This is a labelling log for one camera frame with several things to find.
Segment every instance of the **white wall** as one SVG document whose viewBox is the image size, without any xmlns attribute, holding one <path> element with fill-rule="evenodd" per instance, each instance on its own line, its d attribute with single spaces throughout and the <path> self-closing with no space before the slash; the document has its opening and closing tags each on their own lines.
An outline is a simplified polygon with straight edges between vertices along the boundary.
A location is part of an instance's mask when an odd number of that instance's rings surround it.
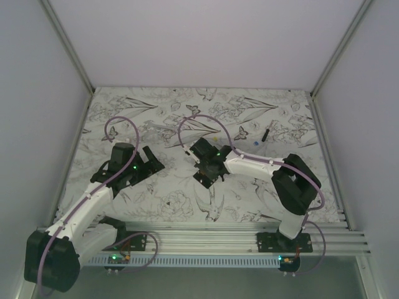
<svg viewBox="0 0 399 299">
<path fill-rule="evenodd" d="M 92 83 L 311 91 L 362 0 L 51 0 Z"/>
<path fill-rule="evenodd" d="M 375 1 L 320 92 L 345 201 L 399 298 L 399 1 Z"/>
<path fill-rule="evenodd" d="M 0 298 L 54 203 L 88 93 L 39 2 L 0 1 Z"/>
</svg>

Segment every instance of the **flower pattern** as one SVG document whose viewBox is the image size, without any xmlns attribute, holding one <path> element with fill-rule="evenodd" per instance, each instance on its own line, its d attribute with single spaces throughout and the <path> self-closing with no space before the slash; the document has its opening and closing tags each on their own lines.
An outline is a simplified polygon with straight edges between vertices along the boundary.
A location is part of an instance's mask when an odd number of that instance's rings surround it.
<svg viewBox="0 0 399 299">
<path fill-rule="evenodd" d="M 105 122 L 115 115 L 128 117 L 140 133 L 140 154 L 148 145 L 165 169 L 120 192 L 112 204 L 99 211 L 123 221 L 152 222 L 257 222 L 280 217 L 282 206 L 271 181 L 228 175 L 218 180 L 212 193 L 199 184 L 194 160 L 179 147 L 177 127 L 185 117 L 209 114 L 225 126 L 234 144 L 247 153 L 268 157 L 298 154 L 322 182 L 327 198 L 321 211 L 309 219 L 339 221 L 337 208 L 318 144 L 314 122 L 298 90 L 228 88 L 98 88 L 72 163 L 57 218 L 85 191 L 91 176 L 109 159 L 112 144 L 104 137 Z M 261 141 L 266 128 L 266 141 Z M 111 138 L 134 143 L 132 126 L 113 121 Z M 204 137 L 220 148 L 227 138 L 221 128 L 205 118 L 190 119 L 181 127 L 181 138 L 191 144 Z"/>
</svg>

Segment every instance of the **gray floor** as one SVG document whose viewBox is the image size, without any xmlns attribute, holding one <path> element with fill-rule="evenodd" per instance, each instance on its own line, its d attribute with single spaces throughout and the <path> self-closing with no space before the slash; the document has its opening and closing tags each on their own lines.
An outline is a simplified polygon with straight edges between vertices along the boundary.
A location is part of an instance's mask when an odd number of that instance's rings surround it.
<svg viewBox="0 0 399 299">
<path fill-rule="evenodd" d="M 311 266 L 315 258 L 303 265 Z M 283 277 L 275 269 L 149 268 L 140 273 L 107 276 L 103 268 L 86 267 L 67 293 L 57 299 L 106 298 L 366 298 L 354 258 L 326 258 L 317 271 Z"/>
</svg>

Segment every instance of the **vent grille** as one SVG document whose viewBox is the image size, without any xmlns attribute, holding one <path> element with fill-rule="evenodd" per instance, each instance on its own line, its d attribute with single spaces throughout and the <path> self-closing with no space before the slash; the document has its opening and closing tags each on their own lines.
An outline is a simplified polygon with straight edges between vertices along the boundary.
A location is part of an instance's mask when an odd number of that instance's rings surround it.
<svg viewBox="0 0 399 299">
<path fill-rule="evenodd" d="M 129 263 L 109 263 L 114 254 L 98 254 L 85 266 L 139 267 L 147 263 L 152 255 L 136 254 L 130 256 Z M 242 255 L 158 255 L 150 267 L 194 267 L 194 268 L 279 268 L 278 257 Z"/>
</svg>

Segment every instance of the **cable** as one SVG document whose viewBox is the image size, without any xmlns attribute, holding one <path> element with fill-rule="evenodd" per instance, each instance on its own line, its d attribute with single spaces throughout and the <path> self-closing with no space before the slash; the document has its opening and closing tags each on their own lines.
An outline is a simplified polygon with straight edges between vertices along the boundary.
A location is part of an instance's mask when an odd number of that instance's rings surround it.
<svg viewBox="0 0 399 299">
<path fill-rule="evenodd" d="M 257 162 L 267 163 L 267 164 L 270 164 L 271 161 L 272 161 L 273 164 L 279 165 L 279 166 L 283 166 L 283 167 L 285 167 L 285 168 L 288 168 L 288 169 L 292 170 L 293 172 L 295 172 L 295 173 L 299 174 L 300 176 L 302 176 L 306 181 L 308 181 L 309 184 L 311 184 L 311 185 L 313 186 L 313 188 L 317 191 L 317 193 L 319 193 L 320 199 L 321 199 L 320 206 L 318 206 L 318 207 L 311 207 L 311 208 L 309 208 L 309 209 L 307 210 L 308 212 L 320 210 L 320 209 L 322 209 L 322 208 L 324 207 L 324 204 L 325 204 L 325 197 L 324 197 L 324 195 L 323 195 L 323 192 L 320 190 L 320 188 L 318 187 L 318 185 L 316 185 L 316 183 L 313 182 L 313 180 L 312 180 L 310 177 L 308 177 L 306 174 L 304 174 L 304 173 L 303 173 L 302 171 L 300 171 L 299 169 L 296 169 L 295 167 L 293 167 L 293 166 L 291 166 L 291 165 L 288 165 L 288 164 L 286 164 L 286 163 L 279 162 L 279 161 L 274 161 L 274 160 L 270 160 L 270 159 L 266 159 L 266 158 L 257 158 L 257 157 L 254 157 L 254 156 L 247 156 L 247 155 L 245 155 L 244 152 L 241 152 L 241 153 L 240 153 L 240 152 L 233 146 L 233 142 L 231 141 L 231 137 L 230 137 L 229 132 L 227 131 L 227 128 L 226 128 L 219 120 L 215 119 L 214 117 L 211 117 L 211 116 L 209 116 L 209 115 L 204 115 L 204 114 L 196 114 L 196 115 L 191 115 L 191 116 L 186 117 L 186 118 L 179 124 L 179 127 L 177 128 L 177 136 L 178 136 L 178 138 L 179 138 L 179 142 L 180 142 L 180 145 L 181 145 L 182 148 L 184 148 L 184 144 L 183 144 L 183 142 L 182 142 L 182 140 L 181 140 L 181 136 L 180 136 L 181 127 L 183 126 L 183 124 L 184 124 L 186 121 L 188 121 L 188 120 L 190 120 L 190 119 L 192 119 L 192 118 L 196 118 L 196 117 L 205 117 L 205 118 L 209 118 L 210 120 L 215 121 L 215 122 L 223 129 L 223 131 L 226 133 L 226 136 L 227 136 L 227 139 L 228 139 L 228 141 L 229 141 L 231 150 L 232 150 L 234 153 L 236 153 L 237 155 L 241 156 L 242 158 L 249 159 L 249 160 L 253 160 L 253 161 L 257 161 Z"/>
<path fill-rule="evenodd" d="M 114 116 L 114 117 L 111 117 L 111 118 L 105 123 L 105 126 L 104 126 L 105 137 L 109 140 L 109 142 L 112 142 L 112 139 L 111 139 L 111 138 L 109 137 L 109 135 L 108 135 L 107 127 L 108 127 L 108 124 L 109 124 L 111 121 L 113 121 L 113 120 L 115 120 L 115 119 L 117 119 L 117 118 L 122 119 L 122 120 L 126 120 L 126 121 L 129 122 L 129 123 L 133 126 L 133 128 L 135 129 L 135 132 L 136 132 L 136 147 L 135 147 L 135 149 L 134 149 L 134 151 L 133 151 L 133 154 L 132 154 L 132 156 L 130 157 L 129 161 L 127 161 L 127 163 L 126 163 L 117 173 L 115 173 L 113 176 L 111 176 L 109 179 L 107 179 L 107 180 L 106 180 L 104 183 L 102 183 L 101 185 L 99 185 L 99 186 L 97 186 L 96 188 L 94 188 L 94 189 L 89 193 L 89 194 L 90 194 L 89 197 L 90 197 L 90 196 L 93 196 L 98 190 L 102 189 L 102 188 L 103 188 L 104 186 L 106 186 L 110 181 L 112 181 L 113 179 L 115 179 L 116 177 L 118 177 L 122 172 L 124 172 L 124 170 L 127 169 L 128 166 L 130 165 L 130 163 L 132 163 L 132 161 L 133 161 L 133 159 L 134 159 L 134 157 L 135 157 L 135 155 L 136 155 L 136 153 L 137 153 L 137 150 L 138 150 L 138 143 L 139 143 L 138 129 L 137 129 L 136 125 L 135 125 L 130 119 L 128 119 L 127 117 L 124 117 L 124 116 Z M 80 208 L 81 206 L 83 206 L 83 204 L 89 199 L 89 197 L 88 197 L 88 196 L 85 196 L 85 197 L 73 208 L 73 210 L 69 213 L 69 215 L 68 215 L 68 216 L 65 218 L 65 220 L 62 222 L 63 225 L 66 225 L 66 224 L 68 223 L 68 221 L 70 221 L 70 219 L 73 217 L 73 215 L 79 210 L 79 208 Z M 55 231 L 54 235 L 51 236 L 49 242 L 47 243 L 46 247 L 44 248 L 42 257 L 41 257 L 40 262 L 39 262 L 39 268 L 38 268 L 38 270 L 37 270 L 37 286 L 38 286 L 38 288 L 39 288 L 39 293 L 40 293 L 41 296 L 43 296 L 43 297 L 48 297 L 48 296 L 50 296 L 50 295 L 52 294 L 52 292 L 53 292 L 53 291 L 51 291 L 51 292 L 48 293 L 48 294 L 45 294 L 45 293 L 43 292 L 42 277 L 43 277 L 44 261 L 46 260 L 47 253 L 48 253 L 48 251 L 50 250 L 51 245 L 53 244 L 55 238 L 59 235 L 59 233 L 60 233 L 60 231 L 61 231 L 62 229 L 63 229 L 63 227 L 60 226 L 60 227 Z"/>
<path fill-rule="evenodd" d="M 137 267 L 137 268 L 135 268 L 135 269 L 133 269 L 133 270 L 122 271 L 121 273 L 139 272 L 139 271 L 143 270 L 144 268 L 147 268 L 147 267 L 155 260 L 155 257 L 156 257 L 156 255 L 158 254 L 158 251 L 159 251 L 159 245 L 158 245 L 158 241 L 156 240 L 156 238 L 155 238 L 151 233 L 149 233 L 149 232 L 136 232 L 136 233 L 134 233 L 134 234 L 132 234 L 132 235 L 129 235 L 128 237 L 124 238 L 123 240 L 121 240 L 121 241 L 119 241 L 119 242 L 117 242 L 117 243 L 115 243 L 115 244 L 112 244 L 112 245 L 110 245 L 110 246 L 108 246 L 108 247 L 106 247 L 106 248 L 103 249 L 103 250 L 111 249 L 112 247 L 118 246 L 118 245 L 120 245 L 120 244 L 123 244 L 123 243 L 125 243 L 127 240 L 130 240 L 131 238 L 134 238 L 134 237 L 136 237 L 136 236 L 138 236 L 138 235 L 147 235 L 147 236 L 151 237 L 151 238 L 154 240 L 154 242 L 155 242 L 155 252 L 154 252 L 154 255 L 153 255 L 152 258 L 150 258 L 150 260 L 149 260 L 147 263 L 145 263 L 144 265 L 139 266 L 139 267 Z"/>
<path fill-rule="evenodd" d="M 318 269 L 320 267 L 320 265 L 322 264 L 323 259 L 325 257 L 325 252 L 327 251 L 327 243 L 325 241 L 325 237 L 324 237 L 324 234 L 322 232 L 322 229 L 316 223 L 314 223 L 313 221 L 306 221 L 305 223 L 310 223 L 310 224 L 314 225 L 314 227 L 320 232 L 320 235 L 322 236 L 322 239 L 323 239 L 323 253 L 322 253 L 321 257 L 320 257 L 320 260 L 317 262 L 316 266 L 314 266 L 313 268 L 311 268 L 309 270 L 306 270 L 306 271 L 303 271 L 303 272 L 299 272 L 299 273 L 295 273 L 295 275 L 309 274 L 310 272 Z"/>
</svg>

